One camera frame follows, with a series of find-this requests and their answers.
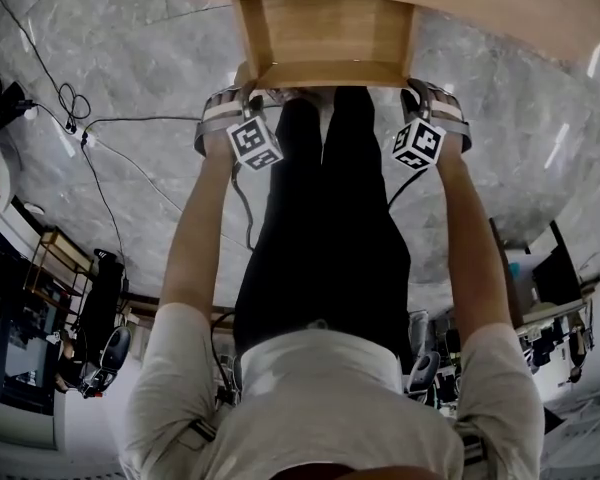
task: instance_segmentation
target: leg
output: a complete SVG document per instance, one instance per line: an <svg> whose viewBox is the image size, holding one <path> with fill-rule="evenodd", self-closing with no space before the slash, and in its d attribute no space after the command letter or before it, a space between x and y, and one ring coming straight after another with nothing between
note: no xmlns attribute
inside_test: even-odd
<svg viewBox="0 0 600 480"><path fill-rule="evenodd" d="M365 88L341 87L334 107L323 161L326 320L390 349L409 369L411 258L387 209L373 102ZM334 271L342 281L329 278Z"/></svg>
<svg viewBox="0 0 600 480"><path fill-rule="evenodd" d="M304 99L287 102L276 130L284 160L271 167L264 225L236 302L234 338L241 355L311 318L306 277L317 252L320 116Z"/></svg>
<svg viewBox="0 0 600 480"><path fill-rule="evenodd" d="M120 297L123 266L108 257L98 263L98 276L80 314L80 331L76 343L82 347L87 341L88 359L94 364L100 361L100 351L104 349L115 326L116 306Z"/></svg>

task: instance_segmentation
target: electric wire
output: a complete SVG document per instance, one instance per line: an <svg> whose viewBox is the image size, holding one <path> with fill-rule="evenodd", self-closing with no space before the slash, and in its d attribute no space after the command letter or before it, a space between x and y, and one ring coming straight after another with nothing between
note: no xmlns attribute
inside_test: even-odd
<svg viewBox="0 0 600 480"><path fill-rule="evenodd" d="M229 311L229 312L225 313L224 315L220 315L211 324L211 353L213 354L213 358L216 361L216 365L218 365L218 369L220 370L220 375L222 376L222 382L224 382L224 387L228 392L231 391L231 384L229 382L229 377L227 377L227 374L224 371L224 368L222 368L222 364L220 363L220 358L218 357L218 354L216 352L216 347L213 344L213 331L215 331L216 327L218 327L218 324L220 322L223 322L227 317L233 315L234 313L235 313L235 311Z"/></svg>
<svg viewBox="0 0 600 480"><path fill-rule="evenodd" d="M24 26L22 26L20 20L18 20L15 13L11 10L11 8L7 5L7 3L4 0L0 0L0 5L9 15L9 17L13 20L16 26L20 29L20 31L24 34L24 37L26 38L27 42L31 45L33 53L38 59L42 70L51 82L51 85L53 85L53 89L56 92L60 106L67 113L67 124L60 124L60 126L75 131L77 127L77 121L80 121L81 119L87 119L91 115L91 104L89 103L89 100L87 100L87 98L84 95L79 94L74 89L73 85L71 85L68 82L64 82L63 84L58 85L58 82L56 82L55 78L53 78L53 75L47 68L47 65L42 60L40 51L38 50L36 44L33 42L33 39L31 38L31 35L27 31L27 29L24 28ZM67 90L69 91L69 96L65 96L64 94ZM82 102L82 106L86 107L86 110L82 113L78 112L78 107L80 106L79 102Z"/></svg>
<svg viewBox="0 0 600 480"><path fill-rule="evenodd" d="M246 244L247 249L253 252L253 246L251 245L251 230L253 228L253 214L251 213L251 208L249 207L249 201L247 200L247 196L244 195L244 192L238 185L238 173L240 172L240 164L236 163L231 169L231 186L233 190L236 191L238 197L242 201L242 205L244 206L244 211L247 214L247 236L246 236Z"/></svg>
<svg viewBox="0 0 600 480"><path fill-rule="evenodd" d="M397 192L393 195L393 197L391 198L391 200L389 201L389 204L387 205L388 209L391 210L391 207L393 206L393 203L395 203L396 199L398 199L398 197L400 196L400 194L402 194L404 192L404 190L411 185L414 181L416 181L420 176L422 176L425 173L425 171L418 171L417 173L415 173L413 176L411 176L411 178L409 178L407 181L405 181L403 183L403 185L397 190Z"/></svg>
<svg viewBox="0 0 600 480"><path fill-rule="evenodd" d="M87 126L84 127L84 133L89 133L91 127L97 123L115 123L115 122L143 122L143 121L202 121L199 117L190 116L147 116L147 117L103 117L100 119L94 119Z"/></svg>
<svg viewBox="0 0 600 480"><path fill-rule="evenodd" d="M120 256L122 256L122 265L124 267L124 272L125 272L125 276L127 274L127 261L125 259L125 255L124 255L124 247L122 245L122 237L120 236L120 230L118 229L118 223L116 222L116 218L113 216L113 212L111 211L111 208L109 208L109 204L107 203L106 198L104 197L104 194L102 193L102 187L100 187L100 180L98 179L98 173L96 172L95 168L93 167L93 164L91 163L91 160L89 159L89 155L87 155L87 152L84 150L84 144L80 145L80 150L82 151L82 154L84 155L84 158L87 161L87 164L89 164L89 167L91 168L91 172L93 173L93 177L96 180L96 186L98 187L98 192L100 192L100 197L102 197L102 202L104 203L105 207L107 208L107 211L109 212L109 215L111 216L111 222L113 222L113 227L116 230L116 235L118 236L118 242L120 244Z"/></svg>
<svg viewBox="0 0 600 480"><path fill-rule="evenodd" d="M101 140L97 141L96 145L103 146L106 150L110 151L111 153L115 153L116 155L120 156L121 158L125 159L127 162L132 164L138 170L138 172L140 172L140 174L142 174L142 176L151 184L151 186L153 187L153 189L156 191L156 193L158 195L160 195L165 201L167 201L169 204L171 204L176 210L178 210L178 212L182 213L182 208L180 208L176 203L174 203L173 200L167 194L162 192L162 190L160 190L158 188L158 186L153 182L153 180L149 177L149 175L142 169L142 167L140 167L130 157L128 157L127 155L125 155L123 153L120 153L120 151L112 148L108 144L105 144ZM250 215L251 208L249 208L249 202L246 199L243 200L242 202L245 205L245 210L247 211L247 215ZM229 238L224 233L221 233L220 236L222 236L222 238L224 238L225 240L228 240L229 242L237 245L238 247L245 247L244 244L241 244L240 242L236 242L235 240L233 240L232 238Z"/></svg>
<svg viewBox="0 0 600 480"><path fill-rule="evenodd" d="M9 17L13 20L13 22L16 24L16 26L20 29L20 31L24 34L27 42L31 45L31 48L33 49L33 52L34 52L36 58L38 59L38 62L40 64L40 66L42 67L42 70L44 71L45 75L51 82L51 85L53 86L53 88L58 96L58 101L60 103L60 106L67 114L67 123L65 125L63 125L60 122L60 120L56 117L56 115L51 110L49 110L49 108L47 108L45 105L38 103L38 102L34 102L34 105L37 107L40 107L47 114L49 114L51 116L51 118L58 124L58 126L60 126L60 128L63 129L67 134L73 135L77 131L78 121L87 119L91 115L91 110L92 110L91 103L84 95L78 93L70 83L64 82L61 85L58 85L55 78L53 77L53 75L51 74L49 69L47 68L47 65L42 60L42 56L40 55L40 52L38 51L38 48L37 48L36 44L34 43L33 39L31 38L31 35L29 34L29 32L20 23L20 21L18 20L18 18L15 15L15 13L7 5L5 0L0 0L0 5L5 10L5 12L9 15ZM65 95L63 94L63 91L66 92L67 90L69 91L69 95L70 95L69 101L67 101L67 99L65 98ZM79 102L82 102L83 106L86 107L86 110L83 113L78 113L78 111L77 111ZM278 105L268 105L265 108L275 107L275 106L278 106ZM166 121L166 120L200 122L201 118L193 117L193 116L168 116L168 115L144 116L144 117L104 117L104 118L94 119L93 121L89 122L84 127L84 131L82 133L83 143L81 144L81 150L82 150L82 153L83 153L85 159L87 160L87 163L89 164L89 167L91 168L91 171L93 172L94 178L96 180L96 185L98 186L98 191L100 192L100 196L102 197L102 202L107 207L107 210L109 211L109 215L111 215L111 219L112 219L114 228L116 230L116 235L118 236L118 241L120 244L120 254L122 255L122 262L123 262L123 265L125 268L125 278L126 278L126 274L127 274L127 269L126 269L126 260L125 260L124 252L123 252L122 239L120 237L120 231L118 229L118 225L115 221L115 218L113 217L113 213L112 213L111 209L109 208L109 205L108 205L108 203L104 197L104 194L102 192L102 189L100 187L100 181L98 179L96 170L93 168L93 165L91 164L91 161L84 150L84 145L85 145L84 141L88 138L88 133L91 130L91 128L93 127L93 125L98 124L98 123L146 122L146 121ZM132 163L142 173L142 175L147 179L147 181L149 181L151 186L154 188L154 190L156 192L158 192L158 194L160 194L163 198L165 198L165 200L167 200L171 205L173 205L174 208L176 208L178 211L182 212L182 209L178 205L176 205L166 194L164 194L160 189L158 189L158 187L153 183L151 178L149 178L149 176L131 158L120 153L119 151L115 150L114 148L108 146L107 144L105 144L101 141L98 141L98 143L102 144L102 146L104 148L108 149L112 153L115 153L115 154L121 156L122 158L126 159L130 163ZM234 170L235 170L235 175L237 176L237 171L239 170L239 167L237 169L234 168ZM238 196L240 197L242 204L245 207L245 212L246 212L247 218L248 218L247 248L249 250L253 251L253 247L251 247L251 229L253 227L253 216L251 213L251 208L249 207L249 202L248 202L246 196L244 195L244 193L242 192L242 190L240 189L236 176L234 176L232 173L231 183L234 187L234 190L236 190L236 192L238 193ZM225 236L225 238L227 238L228 240L230 240L234 243L237 243L234 240L231 240L226 236Z"/></svg>

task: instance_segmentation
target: wall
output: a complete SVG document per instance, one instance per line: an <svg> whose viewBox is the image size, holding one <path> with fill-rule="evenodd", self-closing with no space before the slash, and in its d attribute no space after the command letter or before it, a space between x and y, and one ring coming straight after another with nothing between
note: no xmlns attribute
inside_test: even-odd
<svg viewBox="0 0 600 480"><path fill-rule="evenodd" d="M124 411L139 373L140 363L127 359L102 398L84 400L78 393L57 393L54 416L45 417L46 434L36 434L42 429L32 416L39 415L13 409L18 411L17 418L5 419L12 408L0 404L0 439L15 442L14 436L19 436L20 444L27 445L0 441L0 475L62 479L121 474L118 448ZM54 433L57 449L40 447L43 438L53 443Z"/></svg>
<svg viewBox="0 0 600 480"><path fill-rule="evenodd" d="M593 298L593 329L595 347L587 354L587 359L582 369L582 378L577 384L566 384L558 387L569 377L571 360L569 359L569 346L565 342L551 354L551 362L536 373L534 379L540 391L540 396L545 402L551 402L565 396L583 396L588 392L600 389L600 290L596 290ZM562 350L565 350L566 360L562 359Z"/></svg>
<svg viewBox="0 0 600 480"><path fill-rule="evenodd" d="M0 403L0 440L23 446L53 449L53 417Z"/></svg>
<svg viewBox="0 0 600 480"><path fill-rule="evenodd" d="M15 478L85 478L121 473L117 461L93 462L57 450L43 450L0 442L0 476Z"/></svg>
<svg viewBox="0 0 600 480"><path fill-rule="evenodd" d="M600 273L600 232L596 233L600 229L600 165L594 167L556 218L576 273L583 279ZM555 245L555 239L547 229L530 248L533 253L543 253L550 252ZM551 363L534 376L544 401L574 398L600 389L600 289L593 297L593 315L596 346L587 354L582 379L575 385L558 388L557 384L567 379L571 362L568 347L566 361L557 350L551 355Z"/></svg>
<svg viewBox="0 0 600 480"><path fill-rule="evenodd" d="M600 479L600 394L564 402L565 423L545 437L542 479Z"/></svg>
<svg viewBox="0 0 600 480"><path fill-rule="evenodd" d="M139 373L140 363L128 357L102 398L85 400L79 393L67 393L64 410L55 415L56 427L64 433L59 447L78 459L117 460L125 409Z"/></svg>

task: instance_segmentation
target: strap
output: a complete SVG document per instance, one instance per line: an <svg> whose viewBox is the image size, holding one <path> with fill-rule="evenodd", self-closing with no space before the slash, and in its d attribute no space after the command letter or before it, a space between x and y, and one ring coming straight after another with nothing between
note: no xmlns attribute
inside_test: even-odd
<svg viewBox="0 0 600 480"><path fill-rule="evenodd" d="M242 112L242 103L238 100L228 101L227 103L220 103L215 107L211 107L209 110L205 110L202 120L213 119L220 114L225 112Z"/></svg>
<svg viewBox="0 0 600 480"><path fill-rule="evenodd" d="M244 117L242 114L239 116L219 117L217 119L202 121L201 123L198 123L198 126L196 127L196 137L193 141L193 147L202 156L206 156L207 153L204 150L204 141L202 140L202 137L205 134L226 130L229 128L229 126L233 126L234 124L242 124L243 122Z"/></svg>
<svg viewBox="0 0 600 480"><path fill-rule="evenodd" d="M208 443L213 442L216 438L216 429L202 418L198 418L189 423L189 428L198 433Z"/></svg>
<svg viewBox="0 0 600 480"><path fill-rule="evenodd" d="M441 117L432 117L429 122L433 126L439 126L446 130L448 133L459 133L460 135L471 137L469 125L465 122L452 121L451 119L443 119Z"/></svg>
<svg viewBox="0 0 600 480"><path fill-rule="evenodd" d="M431 100L431 110L439 110L440 112L445 112L446 114L452 115L456 119L460 119L461 121L464 120L462 116L462 110L455 105L450 105L449 103Z"/></svg>

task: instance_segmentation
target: shelf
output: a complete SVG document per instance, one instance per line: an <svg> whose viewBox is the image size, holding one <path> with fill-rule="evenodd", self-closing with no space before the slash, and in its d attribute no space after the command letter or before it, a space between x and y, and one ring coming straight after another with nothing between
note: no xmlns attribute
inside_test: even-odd
<svg viewBox="0 0 600 480"><path fill-rule="evenodd" d="M35 266L34 268L39 268L42 272L44 272L46 275L48 275L55 284L60 286L65 292L67 292L72 297L82 297L82 295L83 295L82 292L79 292L75 288L72 288L71 285L69 285L68 283L58 279L54 274L52 274L46 268L38 267L38 266Z"/></svg>
<svg viewBox="0 0 600 480"><path fill-rule="evenodd" d="M541 309L540 311L533 311L523 315L523 325L516 328L518 336L523 336L528 333L533 327L542 324L552 322L555 318L560 318L569 313L580 311L587 307L587 303L583 302L582 299L568 302L560 306L554 306L547 309Z"/></svg>
<svg viewBox="0 0 600 480"><path fill-rule="evenodd" d="M54 247L53 244L51 244L51 245L45 244L45 245L47 247L47 252L49 254L51 254L51 256L53 256L55 259L57 259L60 263L62 263L65 267L67 267L71 272L73 272L74 274L82 274L87 277L89 276L88 270L86 270L81 265L78 265L75 261L73 261L71 258L69 258L69 256L67 256L64 252L62 252L61 250L54 251L53 249L51 249L51 247ZM67 264L67 260L61 258L58 253L61 253L63 256L66 256L67 258L69 258L69 261L72 262L74 264L74 266L72 267L71 265Z"/></svg>
<svg viewBox="0 0 600 480"><path fill-rule="evenodd" d="M91 260L59 228L44 233L40 243L46 245L45 249L49 251L62 253L72 265L75 265L71 270L77 271L79 267L84 272L90 272Z"/></svg>
<svg viewBox="0 0 600 480"><path fill-rule="evenodd" d="M30 288L27 288L27 290L29 290L31 293L33 293L36 297L40 297L42 300L44 300L45 302L51 304L52 306L58 308L60 311L63 311L65 313L69 313L70 315L77 315L78 313L76 313L75 311L73 311L72 309L66 308L62 305L60 305L60 303L56 300L53 300L51 297L49 297L47 294L39 291L39 290L31 290Z"/></svg>

